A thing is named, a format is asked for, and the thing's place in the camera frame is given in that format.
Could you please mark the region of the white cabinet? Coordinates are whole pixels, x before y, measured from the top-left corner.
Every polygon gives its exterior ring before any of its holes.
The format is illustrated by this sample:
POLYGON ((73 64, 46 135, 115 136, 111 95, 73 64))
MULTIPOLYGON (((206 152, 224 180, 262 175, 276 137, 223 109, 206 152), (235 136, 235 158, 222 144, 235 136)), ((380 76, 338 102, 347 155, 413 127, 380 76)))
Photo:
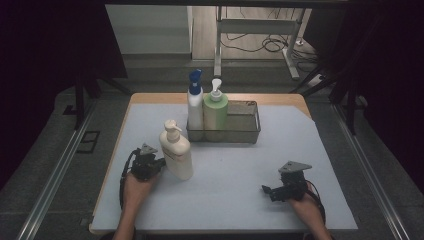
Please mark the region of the white cabinet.
POLYGON ((190 54, 191 6, 106 5, 122 54, 190 54))

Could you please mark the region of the black metal stand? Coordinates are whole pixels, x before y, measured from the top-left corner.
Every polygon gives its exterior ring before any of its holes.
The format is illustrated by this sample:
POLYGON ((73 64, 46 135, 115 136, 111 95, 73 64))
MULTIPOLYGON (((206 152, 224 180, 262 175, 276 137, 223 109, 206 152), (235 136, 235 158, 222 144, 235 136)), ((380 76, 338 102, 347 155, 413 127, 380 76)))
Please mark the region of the black metal stand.
POLYGON ((92 69, 90 71, 80 72, 75 76, 75 104, 68 105, 63 114, 64 115, 75 115, 75 130, 78 130, 82 127, 83 121, 86 118, 85 111, 85 93, 92 99, 98 99, 101 96, 101 89, 98 83, 99 80, 107 83, 113 88, 119 90, 127 96, 131 96, 133 92, 125 87, 124 85, 118 83, 113 77, 108 76, 106 73, 102 72, 99 69, 92 69))
POLYGON ((347 98, 345 124, 350 133, 355 135, 355 110, 358 88, 355 71, 358 69, 359 61, 364 55, 365 48, 373 34, 374 26, 372 23, 360 24, 356 22, 350 25, 343 24, 341 29, 348 31, 346 42, 331 55, 320 60, 317 66, 291 90, 291 93, 297 93, 322 70, 329 71, 329 77, 302 91, 301 95, 308 97, 334 84, 329 100, 333 104, 339 104, 344 97, 347 98))

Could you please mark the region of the aluminium floor rail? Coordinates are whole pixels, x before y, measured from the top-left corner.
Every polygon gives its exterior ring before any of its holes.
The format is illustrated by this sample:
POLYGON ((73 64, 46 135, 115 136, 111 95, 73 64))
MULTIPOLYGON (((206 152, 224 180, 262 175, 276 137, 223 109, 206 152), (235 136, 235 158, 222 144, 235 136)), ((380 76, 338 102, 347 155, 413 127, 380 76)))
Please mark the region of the aluminium floor rail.
POLYGON ((346 123, 347 117, 344 115, 342 108, 338 105, 332 105, 332 109, 337 116, 338 124, 340 125, 348 144, 352 148, 353 154, 359 164, 364 178, 370 187, 374 199, 376 200, 376 203, 378 204, 392 235, 395 240, 410 240, 410 235, 408 234, 402 219, 372 168, 369 159, 365 155, 365 152, 359 143, 359 140, 349 130, 346 123))
POLYGON ((96 105, 97 100, 88 103, 87 109, 83 113, 81 125, 73 131, 65 150, 58 159, 15 240, 34 240, 92 119, 96 105))

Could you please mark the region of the white desk frame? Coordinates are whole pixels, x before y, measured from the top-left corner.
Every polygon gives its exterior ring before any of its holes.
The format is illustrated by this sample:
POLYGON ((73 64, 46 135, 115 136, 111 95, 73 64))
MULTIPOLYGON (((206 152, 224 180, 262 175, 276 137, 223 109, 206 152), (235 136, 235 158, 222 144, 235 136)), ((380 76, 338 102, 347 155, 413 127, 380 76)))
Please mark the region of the white desk frame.
POLYGON ((292 79, 300 79, 298 70, 292 60, 292 54, 306 12, 305 8, 300 9, 295 19, 224 18, 222 10, 222 6, 216 8, 216 44, 213 70, 215 77, 220 78, 222 75, 221 35, 253 34, 288 36, 288 46, 283 48, 281 52, 292 79))

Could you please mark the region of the metal mesh basket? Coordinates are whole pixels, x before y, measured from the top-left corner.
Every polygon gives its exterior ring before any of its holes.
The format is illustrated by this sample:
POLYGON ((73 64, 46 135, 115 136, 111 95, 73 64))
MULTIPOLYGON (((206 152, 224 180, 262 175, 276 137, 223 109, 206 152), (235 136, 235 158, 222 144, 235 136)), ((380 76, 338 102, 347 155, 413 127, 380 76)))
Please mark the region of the metal mesh basket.
POLYGON ((261 131, 257 102, 230 100, 223 130, 186 130, 191 142, 255 144, 261 131))

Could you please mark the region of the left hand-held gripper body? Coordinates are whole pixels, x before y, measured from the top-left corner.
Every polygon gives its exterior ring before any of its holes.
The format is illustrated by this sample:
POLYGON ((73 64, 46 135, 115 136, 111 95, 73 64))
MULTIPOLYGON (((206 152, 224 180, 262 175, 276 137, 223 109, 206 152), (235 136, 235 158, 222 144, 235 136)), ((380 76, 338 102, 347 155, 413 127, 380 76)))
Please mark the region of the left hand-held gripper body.
POLYGON ((157 149, 144 143, 132 152, 135 159, 130 172, 139 180, 147 181, 160 170, 160 160, 156 160, 157 149))

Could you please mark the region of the dark curtain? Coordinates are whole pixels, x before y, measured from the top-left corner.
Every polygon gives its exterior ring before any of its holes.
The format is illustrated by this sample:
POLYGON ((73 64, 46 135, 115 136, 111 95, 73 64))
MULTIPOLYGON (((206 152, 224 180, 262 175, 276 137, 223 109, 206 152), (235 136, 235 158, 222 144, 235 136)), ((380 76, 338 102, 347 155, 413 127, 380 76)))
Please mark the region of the dark curtain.
POLYGON ((61 91, 126 76, 106 0, 0 0, 0 189, 61 91))
MULTIPOLYGON (((366 119, 424 193, 424 0, 382 0, 379 12, 350 76, 366 119)), ((314 9, 304 39, 339 71, 376 15, 368 7, 314 9)))

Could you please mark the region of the person's right hand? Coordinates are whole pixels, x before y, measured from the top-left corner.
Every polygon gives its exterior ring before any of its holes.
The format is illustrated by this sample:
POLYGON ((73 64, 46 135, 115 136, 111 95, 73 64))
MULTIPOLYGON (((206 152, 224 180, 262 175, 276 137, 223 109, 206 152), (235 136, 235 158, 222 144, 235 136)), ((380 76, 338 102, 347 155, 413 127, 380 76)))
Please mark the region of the person's right hand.
POLYGON ((315 200, 308 194, 304 194, 301 200, 288 200, 297 217, 307 226, 312 223, 322 223, 321 213, 315 200))

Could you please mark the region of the pale blue table mat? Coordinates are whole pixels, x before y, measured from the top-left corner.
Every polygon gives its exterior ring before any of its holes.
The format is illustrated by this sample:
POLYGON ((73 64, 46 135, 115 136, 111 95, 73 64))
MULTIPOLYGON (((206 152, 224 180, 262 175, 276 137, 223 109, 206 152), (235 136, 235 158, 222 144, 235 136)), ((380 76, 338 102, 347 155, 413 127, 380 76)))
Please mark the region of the pale blue table mat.
POLYGON ((136 220, 146 233, 299 232, 291 207, 262 188, 280 186, 279 168, 305 163, 332 230, 354 230, 347 205, 315 122, 294 106, 260 106, 255 144, 194 143, 187 181, 164 169, 136 220))

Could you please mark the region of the white bottle with blue pump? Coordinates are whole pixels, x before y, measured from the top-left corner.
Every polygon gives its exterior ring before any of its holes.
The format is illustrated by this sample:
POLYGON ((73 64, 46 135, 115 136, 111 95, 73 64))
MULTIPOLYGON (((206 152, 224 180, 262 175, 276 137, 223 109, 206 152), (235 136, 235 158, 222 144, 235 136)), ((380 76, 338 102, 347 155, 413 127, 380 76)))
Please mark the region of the white bottle with blue pump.
POLYGON ((189 88, 187 92, 189 130, 203 129, 203 88, 201 86, 202 71, 196 69, 189 74, 189 88))

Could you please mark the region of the cream pump bottle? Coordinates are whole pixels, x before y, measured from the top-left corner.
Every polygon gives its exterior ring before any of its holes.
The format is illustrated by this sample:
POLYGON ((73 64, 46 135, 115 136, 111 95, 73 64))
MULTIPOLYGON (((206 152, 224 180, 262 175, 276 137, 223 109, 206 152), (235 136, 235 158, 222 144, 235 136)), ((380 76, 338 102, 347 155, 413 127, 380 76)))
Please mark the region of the cream pump bottle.
POLYGON ((161 148, 169 171, 180 180, 188 180, 193 174, 190 142, 181 134, 175 120, 164 122, 159 136, 161 148))

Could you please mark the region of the green pump bottle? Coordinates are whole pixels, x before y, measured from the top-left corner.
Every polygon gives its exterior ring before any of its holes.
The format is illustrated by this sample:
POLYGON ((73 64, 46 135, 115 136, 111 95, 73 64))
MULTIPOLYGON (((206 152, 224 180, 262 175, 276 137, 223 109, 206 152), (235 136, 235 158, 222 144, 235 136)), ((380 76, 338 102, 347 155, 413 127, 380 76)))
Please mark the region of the green pump bottle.
POLYGON ((228 111, 228 97, 220 87, 222 80, 212 80, 212 90, 203 98, 203 122, 207 133, 225 129, 228 111))

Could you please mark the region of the white power strip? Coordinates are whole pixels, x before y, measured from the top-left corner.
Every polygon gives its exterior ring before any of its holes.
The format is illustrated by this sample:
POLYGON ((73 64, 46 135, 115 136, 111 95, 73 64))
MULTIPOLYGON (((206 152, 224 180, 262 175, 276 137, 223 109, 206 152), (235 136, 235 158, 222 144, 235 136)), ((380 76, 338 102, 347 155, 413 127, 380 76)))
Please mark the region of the white power strip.
POLYGON ((325 80, 326 77, 322 74, 317 74, 315 77, 313 77, 308 83, 308 87, 314 87, 317 84, 321 83, 323 80, 325 80))

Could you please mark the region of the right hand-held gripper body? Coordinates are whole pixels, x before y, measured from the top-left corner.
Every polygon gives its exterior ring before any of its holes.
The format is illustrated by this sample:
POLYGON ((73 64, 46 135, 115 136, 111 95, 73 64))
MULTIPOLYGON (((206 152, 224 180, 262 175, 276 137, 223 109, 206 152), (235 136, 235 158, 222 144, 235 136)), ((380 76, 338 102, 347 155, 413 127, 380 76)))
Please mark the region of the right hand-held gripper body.
POLYGON ((311 169, 312 166, 304 163, 288 161, 278 172, 283 185, 273 189, 270 195, 279 195, 283 201, 288 199, 301 200, 308 190, 304 170, 311 169))

